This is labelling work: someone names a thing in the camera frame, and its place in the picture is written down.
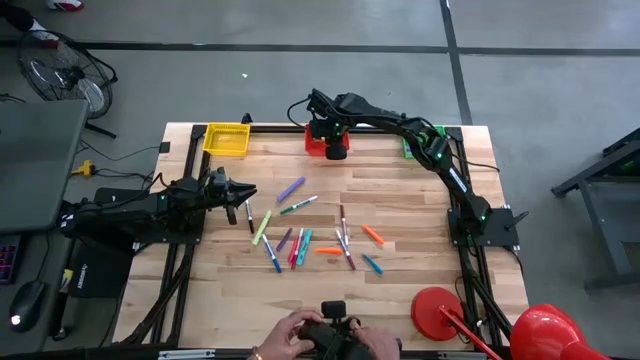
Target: marker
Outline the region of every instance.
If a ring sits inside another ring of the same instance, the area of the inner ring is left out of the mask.
[[[284,214],[286,214],[288,212],[292,212],[293,210],[295,210],[295,209],[297,209],[297,208],[299,208],[301,206],[307,205],[308,203],[312,202],[313,200],[315,200],[317,198],[318,198],[318,195],[312,196],[312,197],[308,198],[305,201],[301,201],[301,202],[299,202],[299,203],[297,203],[295,205],[289,206],[288,208],[280,211],[280,215],[284,215]]]
[[[289,195],[291,195],[291,193],[293,193],[298,186],[304,184],[304,176],[298,178],[298,180],[296,180],[293,184],[289,185],[289,187],[287,188],[287,190],[285,190],[282,194],[280,194],[277,198],[278,202],[282,202],[282,200],[286,199]]]
[[[289,228],[289,230],[287,230],[287,233],[284,234],[284,237],[282,238],[282,240],[280,240],[280,242],[278,243],[278,246],[276,246],[276,252],[280,252],[280,250],[282,250],[284,243],[286,243],[287,240],[289,240],[289,235],[291,235],[291,231],[293,231],[293,229]]]
[[[304,263],[304,256],[307,254],[307,249],[309,248],[311,233],[313,233],[313,231],[311,229],[307,229],[307,233],[304,234],[304,241],[302,242],[302,245],[298,245],[300,247],[300,250],[298,251],[298,260],[296,261],[298,265],[302,265]]]
[[[331,254],[331,255],[342,255],[344,252],[342,249],[336,248],[317,248],[316,254]]]
[[[244,202],[244,207],[247,208],[247,219],[249,219],[249,229],[251,229],[251,233],[255,233],[253,229],[253,216],[251,216],[251,206],[249,205],[249,200]]]
[[[340,246],[342,246],[342,250],[344,251],[344,254],[347,257],[347,262],[349,262],[349,266],[351,266],[351,270],[355,270],[356,264],[353,263],[353,260],[351,259],[351,253],[349,253],[349,249],[347,248],[347,245],[344,244],[344,241],[342,241],[342,237],[340,237],[340,231],[336,230],[336,235],[338,235],[338,240],[340,240]]]
[[[302,233],[304,232],[304,228],[300,229],[300,234],[298,238],[293,243],[293,247],[291,248],[291,255],[289,255],[289,263],[291,263],[291,270],[296,269],[296,262],[298,261],[298,251],[300,250],[300,243],[302,242]]]
[[[260,237],[262,236],[262,233],[264,232],[264,228],[267,227],[267,224],[269,223],[269,219],[271,218],[271,210],[267,211],[266,214],[264,214],[264,219],[262,219],[262,224],[260,224],[260,227],[258,228],[258,232],[256,233],[256,237],[253,238],[253,245],[258,245],[258,243],[260,242]]]
[[[369,236],[371,236],[373,240],[377,241],[378,244],[380,245],[384,244],[384,240],[380,237],[380,235],[376,234],[376,232],[373,231],[373,229],[370,228],[369,226],[362,224],[362,230],[364,230],[364,232],[369,234]]]
[[[264,244],[267,245],[267,251],[269,252],[269,256],[271,256],[273,265],[275,265],[276,267],[276,271],[282,272],[282,269],[280,269],[280,264],[278,263],[278,259],[276,259],[276,256],[273,254],[273,250],[271,250],[271,245],[269,245],[269,240],[267,240],[267,236],[265,234],[262,234],[262,240],[264,241]]]
[[[349,246],[349,235],[347,234],[347,219],[344,217],[343,205],[340,205],[340,217],[342,218],[342,235],[344,236],[344,244]]]
[[[370,258],[368,255],[362,254],[362,257],[366,260],[366,262],[369,263],[369,265],[371,265],[373,270],[375,270],[375,272],[378,273],[378,275],[382,275],[382,273],[384,273],[382,268],[378,264],[376,264],[376,262],[373,261],[373,259]]]

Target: bracelet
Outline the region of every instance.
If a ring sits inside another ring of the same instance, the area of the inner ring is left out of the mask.
[[[257,346],[254,346],[253,348],[251,348],[251,351],[253,351],[253,357],[254,357],[256,360],[264,360],[264,359],[262,358],[262,356],[260,356],[260,354],[258,354],[258,347],[257,347]]]

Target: orange marker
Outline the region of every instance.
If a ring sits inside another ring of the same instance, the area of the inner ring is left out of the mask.
[[[373,231],[373,229],[371,229],[367,225],[362,224],[362,230],[364,230],[364,232],[369,234],[369,236],[371,236],[373,240],[377,241],[378,244],[381,244],[381,245],[384,244],[384,240],[380,237],[380,235],[376,234],[376,232]]]
[[[342,255],[342,249],[336,248],[317,248],[316,254],[332,254],[332,255]]]

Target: gray laptop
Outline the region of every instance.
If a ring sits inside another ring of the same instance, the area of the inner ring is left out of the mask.
[[[0,103],[0,234],[55,224],[88,108],[84,100]]]

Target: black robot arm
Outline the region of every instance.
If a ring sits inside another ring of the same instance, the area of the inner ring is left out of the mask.
[[[425,169],[438,174],[460,204],[460,225],[471,234],[482,234],[492,212],[491,206],[483,197],[473,193],[453,164],[449,140],[430,122],[377,108],[353,93],[341,94],[332,100],[316,89],[309,95],[307,110],[313,115],[309,122],[311,137],[326,142],[326,156],[331,160],[347,157],[342,138],[345,132],[358,124],[367,124],[404,138],[414,158]]]
[[[161,176],[159,174],[154,182],[163,182]],[[145,243],[146,239],[158,238],[157,234],[189,232],[201,222],[199,214],[217,207],[224,207],[229,224],[235,225],[234,208],[256,192],[253,184],[228,179],[224,168],[220,167],[211,172],[207,170],[200,179],[185,177],[172,181],[157,193],[141,192],[132,198],[106,204],[76,204],[62,216],[61,229],[71,238],[101,238],[108,233],[117,237],[124,233]]]

